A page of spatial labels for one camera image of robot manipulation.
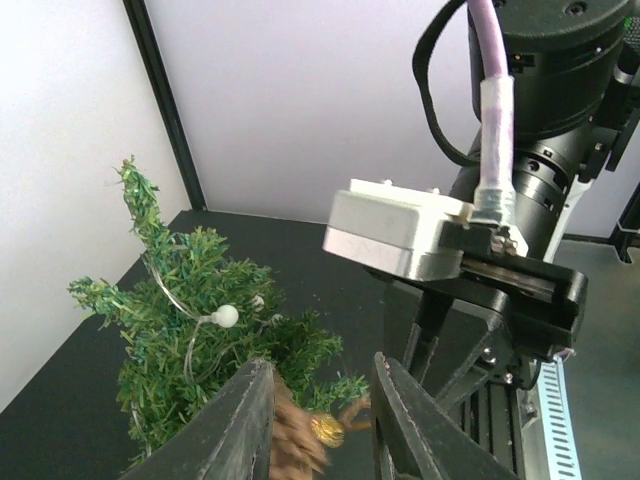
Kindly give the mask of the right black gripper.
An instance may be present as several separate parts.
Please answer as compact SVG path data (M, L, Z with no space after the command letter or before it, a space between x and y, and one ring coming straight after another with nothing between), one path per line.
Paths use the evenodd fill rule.
M409 281L366 267L385 281L383 352L440 405L458 405L489 382L520 389L528 364L574 345L586 304L583 273L517 255L517 242L487 226L460 235L457 277Z

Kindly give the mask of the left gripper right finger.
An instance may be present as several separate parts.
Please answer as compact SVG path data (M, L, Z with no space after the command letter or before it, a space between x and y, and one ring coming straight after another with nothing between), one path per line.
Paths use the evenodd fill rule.
M516 475L469 438L396 360L374 355L371 434L377 480L499 480Z

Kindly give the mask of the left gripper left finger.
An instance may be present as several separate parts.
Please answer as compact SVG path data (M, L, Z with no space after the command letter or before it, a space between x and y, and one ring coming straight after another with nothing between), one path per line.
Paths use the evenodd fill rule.
M125 480L262 480L269 477L273 366L247 362L200 413Z

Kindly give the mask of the small green christmas tree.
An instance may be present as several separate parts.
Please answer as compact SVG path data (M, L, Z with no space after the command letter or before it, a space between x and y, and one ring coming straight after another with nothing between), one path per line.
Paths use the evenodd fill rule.
M117 173L148 276L129 289L86 276L68 291L124 340L117 399L141 449L135 464L177 435L251 359L269 361L294 402L312 412L337 417L369 396L361 376L318 380L318 370L341 356L342 339L315 311L287 314L268 267L230 257L213 228L172 231L157 186L133 158Z

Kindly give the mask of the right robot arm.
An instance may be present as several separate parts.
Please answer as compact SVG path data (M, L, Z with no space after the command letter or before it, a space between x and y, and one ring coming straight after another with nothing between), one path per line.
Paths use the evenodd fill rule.
M385 347L444 408L493 377L535 380L580 329L587 277L548 262L569 195L592 180L622 134L636 91L625 71L628 1L469 1L473 109L467 153L443 133L428 68L459 3L446 3L419 39L412 69L429 129L460 168L448 195L383 199L369 269L420 297L409 327L385 317Z

